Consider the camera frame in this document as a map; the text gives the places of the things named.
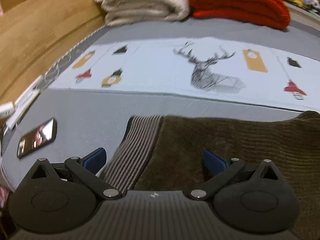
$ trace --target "brown towel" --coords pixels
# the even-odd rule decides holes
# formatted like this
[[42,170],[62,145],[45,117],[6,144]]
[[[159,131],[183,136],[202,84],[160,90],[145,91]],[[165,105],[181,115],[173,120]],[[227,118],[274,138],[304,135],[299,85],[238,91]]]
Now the brown towel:
[[320,236],[320,114],[305,112],[282,122],[164,117],[152,157],[134,189],[184,190],[204,182],[201,152],[259,164],[271,159],[301,201],[294,231]]

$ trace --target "white power adapter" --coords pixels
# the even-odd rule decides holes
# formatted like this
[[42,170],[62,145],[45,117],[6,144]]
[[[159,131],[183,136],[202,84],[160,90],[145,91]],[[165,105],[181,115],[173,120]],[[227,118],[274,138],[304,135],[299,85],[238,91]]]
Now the white power adapter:
[[0,119],[6,118],[14,113],[13,103],[9,102],[0,106]]

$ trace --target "striped fabric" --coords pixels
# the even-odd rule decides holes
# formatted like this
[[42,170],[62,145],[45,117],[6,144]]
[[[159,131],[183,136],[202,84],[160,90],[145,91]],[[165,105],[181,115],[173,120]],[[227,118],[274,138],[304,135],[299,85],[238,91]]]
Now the striped fabric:
[[161,116],[130,119],[127,135],[100,178],[122,194],[132,189],[150,159],[161,121]]

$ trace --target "ribbed gray panel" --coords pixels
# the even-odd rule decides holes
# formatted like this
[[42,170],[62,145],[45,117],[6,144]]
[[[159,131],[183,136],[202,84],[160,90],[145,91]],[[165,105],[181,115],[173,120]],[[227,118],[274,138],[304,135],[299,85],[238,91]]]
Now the ribbed gray panel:
[[23,230],[12,240],[298,240],[289,231],[274,235],[239,232],[220,222],[204,201],[181,191],[128,191],[105,201],[83,226],[61,234],[38,235]]

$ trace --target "deer print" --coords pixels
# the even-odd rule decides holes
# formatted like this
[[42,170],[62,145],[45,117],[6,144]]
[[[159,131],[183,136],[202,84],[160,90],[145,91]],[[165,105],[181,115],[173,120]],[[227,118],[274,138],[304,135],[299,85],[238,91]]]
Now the deer print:
[[245,87],[239,78],[212,73],[209,68],[209,66],[217,64],[219,60],[233,57],[235,52],[230,55],[221,46],[219,46],[220,50],[223,52],[221,57],[219,57],[218,53],[215,52],[214,57],[201,61],[192,55],[192,49],[190,49],[188,53],[184,51],[190,45],[192,45],[192,43],[187,42],[181,49],[179,49],[179,51],[173,50],[173,52],[187,58],[188,62],[195,64],[195,68],[193,69],[191,76],[191,85],[193,87],[205,91],[222,93],[238,93]]

